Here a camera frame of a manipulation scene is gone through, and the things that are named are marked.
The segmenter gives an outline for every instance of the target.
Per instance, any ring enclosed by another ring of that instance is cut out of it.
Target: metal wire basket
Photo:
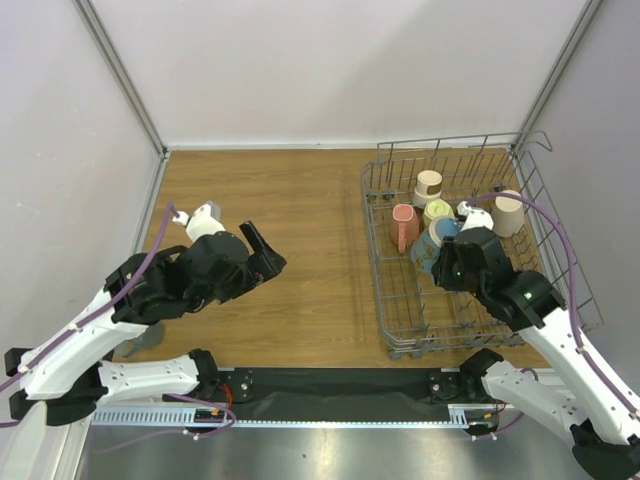
[[[516,346],[519,335],[491,318],[467,293],[436,288],[398,253],[389,225],[393,207],[412,203],[422,170],[442,174],[442,199],[454,208],[465,199],[502,189],[516,190],[557,218],[532,152],[552,150],[544,132],[507,133],[378,145],[377,160],[361,172],[362,203],[380,334],[390,356],[420,357],[455,348]],[[491,209],[490,202],[479,205]],[[515,269],[537,270],[568,298],[568,263],[552,226],[525,208],[525,225],[503,239]],[[585,330],[602,324],[591,290],[576,263],[578,312]]]

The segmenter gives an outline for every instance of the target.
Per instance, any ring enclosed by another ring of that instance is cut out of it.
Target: pink mug
[[[399,204],[393,207],[389,227],[391,241],[404,253],[420,236],[420,220],[411,205]]]

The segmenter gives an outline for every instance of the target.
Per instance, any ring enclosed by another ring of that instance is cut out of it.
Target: white wall
[[[517,130],[584,0],[94,0],[173,146]]]
[[[536,159],[604,318],[590,334],[640,391],[640,3],[604,2],[540,118]]]
[[[71,1],[3,1],[0,45],[4,354],[46,340],[126,259],[158,159]]]

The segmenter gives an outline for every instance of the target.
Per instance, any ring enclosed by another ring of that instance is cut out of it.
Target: wooden tabletop
[[[360,200],[360,170],[373,150],[173,152],[148,232],[168,201],[192,212],[222,207],[227,230],[252,220],[287,259],[274,280],[223,305],[167,321],[163,343],[135,356],[159,360],[194,348],[220,366],[456,367],[472,350],[391,360],[380,341]],[[171,226],[162,246],[189,245]],[[497,351],[517,366],[547,366],[529,346]]]

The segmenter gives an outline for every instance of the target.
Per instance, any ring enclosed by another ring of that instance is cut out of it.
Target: pink mug handle
[[[402,222],[398,225],[398,251],[404,253],[407,249],[407,237],[406,237],[407,224]]]

